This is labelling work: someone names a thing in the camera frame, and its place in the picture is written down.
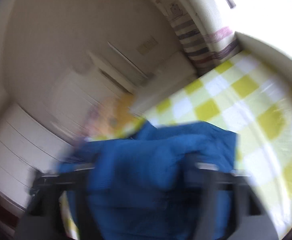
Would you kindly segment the blue quilted puffer jacket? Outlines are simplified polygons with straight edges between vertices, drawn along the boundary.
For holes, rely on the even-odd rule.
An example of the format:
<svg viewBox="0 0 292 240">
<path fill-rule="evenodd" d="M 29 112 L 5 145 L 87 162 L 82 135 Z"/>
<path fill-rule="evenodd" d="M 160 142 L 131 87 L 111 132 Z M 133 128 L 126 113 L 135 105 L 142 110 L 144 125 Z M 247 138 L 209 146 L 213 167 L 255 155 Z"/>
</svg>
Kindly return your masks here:
<svg viewBox="0 0 292 240">
<path fill-rule="evenodd" d="M 186 157 L 231 172 L 236 140 L 207 122 L 160 128 L 146 122 L 128 138 L 83 143 L 58 171 L 94 163 L 87 202 L 104 239 L 190 239 L 202 190 L 185 179 Z"/>
</svg>

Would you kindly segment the colourful patterned pillow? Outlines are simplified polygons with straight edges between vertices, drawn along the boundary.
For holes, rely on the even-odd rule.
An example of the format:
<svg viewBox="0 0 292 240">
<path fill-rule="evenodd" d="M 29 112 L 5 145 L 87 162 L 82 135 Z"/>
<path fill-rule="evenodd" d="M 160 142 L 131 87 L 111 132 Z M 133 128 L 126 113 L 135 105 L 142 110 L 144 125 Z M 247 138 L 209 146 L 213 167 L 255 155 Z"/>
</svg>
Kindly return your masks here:
<svg viewBox="0 0 292 240">
<path fill-rule="evenodd" d="M 88 110 L 88 113 L 85 117 L 85 120 L 82 125 L 81 134 L 83 137 L 96 137 L 98 135 L 101 135 L 100 130 L 100 113 L 99 113 L 99 106 L 93 105 Z"/>
</svg>

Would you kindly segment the white wardrobe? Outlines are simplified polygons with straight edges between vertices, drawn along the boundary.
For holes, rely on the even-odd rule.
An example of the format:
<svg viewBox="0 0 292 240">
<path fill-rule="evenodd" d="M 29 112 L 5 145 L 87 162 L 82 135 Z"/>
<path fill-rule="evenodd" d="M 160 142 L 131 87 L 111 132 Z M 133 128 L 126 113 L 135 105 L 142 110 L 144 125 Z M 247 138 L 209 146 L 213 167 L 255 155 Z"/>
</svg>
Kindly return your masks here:
<svg viewBox="0 0 292 240">
<path fill-rule="evenodd" d="M 19 105 L 11 105 L 0 120 L 0 193 L 25 207 L 34 170 L 53 170 L 69 148 Z"/>
</svg>

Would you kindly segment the yellow pillow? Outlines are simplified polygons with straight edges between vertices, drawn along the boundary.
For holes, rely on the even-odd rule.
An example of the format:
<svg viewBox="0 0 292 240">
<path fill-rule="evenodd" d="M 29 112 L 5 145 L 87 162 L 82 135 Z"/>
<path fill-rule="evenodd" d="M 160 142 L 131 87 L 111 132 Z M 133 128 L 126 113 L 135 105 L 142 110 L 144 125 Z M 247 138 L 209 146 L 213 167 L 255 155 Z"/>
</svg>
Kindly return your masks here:
<svg viewBox="0 0 292 240">
<path fill-rule="evenodd" d="M 129 123 L 136 121 L 137 116 L 130 113 L 134 102 L 134 95 L 123 94 L 119 98 L 111 97 L 102 101 L 99 106 L 98 132 L 109 135 L 123 129 Z"/>
</svg>

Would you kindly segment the yellow white checkered bedspread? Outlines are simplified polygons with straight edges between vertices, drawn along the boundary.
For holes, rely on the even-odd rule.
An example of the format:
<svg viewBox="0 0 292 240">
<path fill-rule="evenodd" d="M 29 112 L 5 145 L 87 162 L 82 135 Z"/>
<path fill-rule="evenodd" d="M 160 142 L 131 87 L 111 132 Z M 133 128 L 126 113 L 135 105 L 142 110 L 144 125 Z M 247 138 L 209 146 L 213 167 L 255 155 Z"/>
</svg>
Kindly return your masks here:
<svg viewBox="0 0 292 240">
<path fill-rule="evenodd" d="M 233 132 L 234 167 L 225 173 L 238 185 L 235 237 L 282 239 L 292 230 L 292 86 L 273 67 L 242 51 L 136 116 L 83 143 L 128 138 L 146 122 L 156 128 L 207 122 Z M 67 199 L 80 238 L 72 191 Z"/>
</svg>

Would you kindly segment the white wooden headboard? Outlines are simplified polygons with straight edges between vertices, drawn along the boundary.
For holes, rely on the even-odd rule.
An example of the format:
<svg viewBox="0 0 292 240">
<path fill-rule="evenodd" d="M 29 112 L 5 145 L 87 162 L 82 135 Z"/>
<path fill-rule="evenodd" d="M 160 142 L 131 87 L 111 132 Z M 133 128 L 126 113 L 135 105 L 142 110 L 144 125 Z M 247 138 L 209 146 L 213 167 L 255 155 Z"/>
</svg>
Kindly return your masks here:
<svg viewBox="0 0 292 240">
<path fill-rule="evenodd" d="M 86 59 L 85 70 L 67 68 L 51 91 L 50 112 L 54 117 L 51 124 L 67 140 L 74 140 L 83 130 L 91 109 L 97 109 L 106 99 L 118 99 L 136 89 L 101 55 L 88 51 Z"/>
</svg>

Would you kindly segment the white nightstand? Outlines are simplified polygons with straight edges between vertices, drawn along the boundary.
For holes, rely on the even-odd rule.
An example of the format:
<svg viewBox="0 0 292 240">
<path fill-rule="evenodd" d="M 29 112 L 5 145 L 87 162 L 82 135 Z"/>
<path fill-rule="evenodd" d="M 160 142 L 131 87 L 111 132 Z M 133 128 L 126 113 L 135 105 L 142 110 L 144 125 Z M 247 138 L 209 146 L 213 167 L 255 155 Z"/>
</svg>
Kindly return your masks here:
<svg viewBox="0 0 292 240">
<path fill-rule="evenodd" d="M 142 115 L 196 78 L 196 70 L 189 59 L 182 52 L 176 52 L 160 65 L 145 85 L 136 90 L 130 113 Z"/>
</svg>

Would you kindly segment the patterned striped curtain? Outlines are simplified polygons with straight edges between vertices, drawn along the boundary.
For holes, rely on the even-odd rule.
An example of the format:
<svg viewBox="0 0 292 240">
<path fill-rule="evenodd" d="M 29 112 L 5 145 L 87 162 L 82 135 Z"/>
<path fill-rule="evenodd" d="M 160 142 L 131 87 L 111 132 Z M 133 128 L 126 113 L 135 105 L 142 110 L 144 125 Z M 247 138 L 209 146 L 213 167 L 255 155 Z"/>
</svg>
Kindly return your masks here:
<svg viewBox="0 0 292 240">
<path fill-rule="evenodd" d="M 227 0 L 169 0 L 183 15 L 171 26 L 185 55 L 202 76 L 240 52 Z"/>
</svg>

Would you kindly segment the wall power socket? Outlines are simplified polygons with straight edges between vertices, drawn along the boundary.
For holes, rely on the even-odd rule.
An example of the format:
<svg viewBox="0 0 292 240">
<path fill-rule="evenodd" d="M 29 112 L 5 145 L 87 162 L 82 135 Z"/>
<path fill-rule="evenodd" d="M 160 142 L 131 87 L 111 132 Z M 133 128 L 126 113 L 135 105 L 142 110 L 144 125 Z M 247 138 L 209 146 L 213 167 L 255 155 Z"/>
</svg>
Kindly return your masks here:
<svg viewBox="0 0 292 240">
<path fill-rule="evenodd" d="M 141 54 L 141 55 L 146 55 L 149 53 L 155 46 L 158 45 L 157 40 L 150 36 L 147 40 L 145 40 L 143 43 L 137 46 L 136 50 Z"/>
</svg>

